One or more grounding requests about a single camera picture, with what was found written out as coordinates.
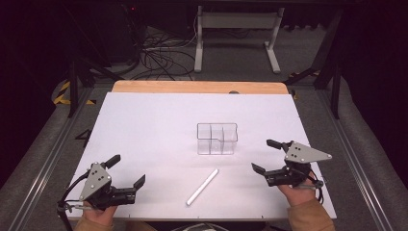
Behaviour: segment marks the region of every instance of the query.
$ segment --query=human hand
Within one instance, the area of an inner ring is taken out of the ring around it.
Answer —
[[[312,181],[309,179],[306,179],[302,184],[313,186]],[[286,196],[291,207],[316,199],[315,189],[292,188],[289,185],[280,185],[278,189]]]
[[[84,206],[91,207],[87,201],[84,201]],[[98,224],[112,226],[116,209],[117,206],[106,208],[105,211],[95,209],[84,210],[83,217]]]

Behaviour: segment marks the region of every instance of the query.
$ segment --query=white table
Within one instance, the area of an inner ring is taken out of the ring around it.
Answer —
[[[235,122],[233,155],[197,154],[196,124]],[[308,144],[289,94],[110,92],[93,128],[74,179],[93,162],[115,154],[121,161],[108,170],[113,186],[129,188],[144,174],[134,205],[119,206],[116,218],[129,220],[272,220],[287,217],[289,206],[276,187],[268,187],[251,163],[281,168],[284,152],[267,139]],[[186,201],[214,169],[216,178],[191,206]],[[313,169],[321,178],[319,167]],[[68,198],[77,199],[79,184]],[[324,207],[336,217],[327,189]],[[78,218],[82,211],[68,213]]]

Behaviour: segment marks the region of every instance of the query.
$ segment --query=metal leg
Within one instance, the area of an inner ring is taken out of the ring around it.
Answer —
[[[272,66],[273,73],[275,73],[275,74],[279,74],[281,72],[281,70],[280,70],[278,61],[276,59],[275,52],[273,51],[273,45],[276,42],[276,37],[278,35],[279,26],[280,26],[280,23],[282,21],[283,11],[284,10],[285,10],[284,8],[279,9],[277,18],[275,19],[275,25],[273,27],[272,36],[270,38],[270,41],[265,42],[265,48],[267,49],[267,52],[268,52],[270,65]]]
[[[202,7],[198,6],[197,12],[197,46],[195,48],[194,71],[200,72],[203,63],[203,27],[202,27]]]
[[[78,108],[78,79],[76,72],[76,63],[73,61],[69,65],[69,93],[70,93],[70,108],[68,117],[72,117]]]
[[[334,118],[339,119],[339,93],[340,93],[340,82],[341,82],[341,69],[336,66],[336,72],[333,78],[333,87],[330,108],[333,113]]]

